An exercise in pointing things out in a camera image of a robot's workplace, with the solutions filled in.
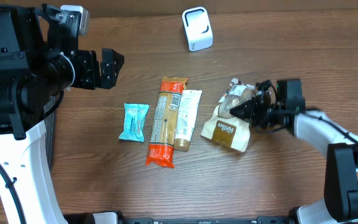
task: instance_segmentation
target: small blue pouch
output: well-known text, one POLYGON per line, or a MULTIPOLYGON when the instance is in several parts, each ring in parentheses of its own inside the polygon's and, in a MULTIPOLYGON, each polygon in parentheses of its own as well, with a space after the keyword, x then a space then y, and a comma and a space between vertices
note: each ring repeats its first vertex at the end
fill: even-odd
POLYGON ((124 132, 119 139, 144 142, 143 127, 149 106, 124 103, 124 110, 124 132))

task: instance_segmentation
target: blue packet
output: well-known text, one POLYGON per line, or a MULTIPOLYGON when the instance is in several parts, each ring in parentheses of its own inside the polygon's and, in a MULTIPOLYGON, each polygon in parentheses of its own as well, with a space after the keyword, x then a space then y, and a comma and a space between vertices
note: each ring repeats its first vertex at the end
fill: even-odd
POLYGON ((144 142, 143 127, 149 106, 124 103, 124 110, 124 131, 119 139, 144 142))

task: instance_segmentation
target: wood grain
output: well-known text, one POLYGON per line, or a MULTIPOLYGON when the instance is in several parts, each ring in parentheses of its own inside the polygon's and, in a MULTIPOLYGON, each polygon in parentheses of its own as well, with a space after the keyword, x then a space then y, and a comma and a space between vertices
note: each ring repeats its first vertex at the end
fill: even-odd
POLYGON ((236 77, 248 83, 301 78, 307 106, 358 134, 358 9, 210 19, 214 45, 193 53, 180 16, 91 21, 80 48, 100 58, 101 48, 110 47, 126 62, 114 89, 67 91, 58 109, 52 179, 63 213, 252 218, 286 215, 323 197, 324 158, 288 133, 253 134, 246 152, 238 153, 200 132, 236 77), (175 152, 174 169, 145 166, 163 76, 189 77, 189 89, 203 90, 190 151, 175 152), (144 143, 118 140, 124 102, 150 105, 144 143))
POLYGON ((48 3, 81 5, 92 17, 181 15, 203 6, 209 13, 358 9, 358 0, 0 0, 0 4, 40 7, 48 3))

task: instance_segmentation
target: white tube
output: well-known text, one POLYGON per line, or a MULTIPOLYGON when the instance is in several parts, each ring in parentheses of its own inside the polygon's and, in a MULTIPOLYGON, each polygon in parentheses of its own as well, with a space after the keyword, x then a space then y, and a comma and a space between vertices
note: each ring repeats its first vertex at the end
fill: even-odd
POLYGON ((178 111, 174 149, 189 151, 202 90, 183 90, 178 111))

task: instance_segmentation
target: orange package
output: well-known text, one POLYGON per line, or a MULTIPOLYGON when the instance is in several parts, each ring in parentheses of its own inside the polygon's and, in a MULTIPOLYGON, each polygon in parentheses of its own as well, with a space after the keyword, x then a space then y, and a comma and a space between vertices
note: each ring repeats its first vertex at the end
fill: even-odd
POLYGON ((174 168, 173 141, 180 98, 183 90, 186 89, 187 80, 188 78, 162 78, 146 165, 155 162, 162 167, 174 168))

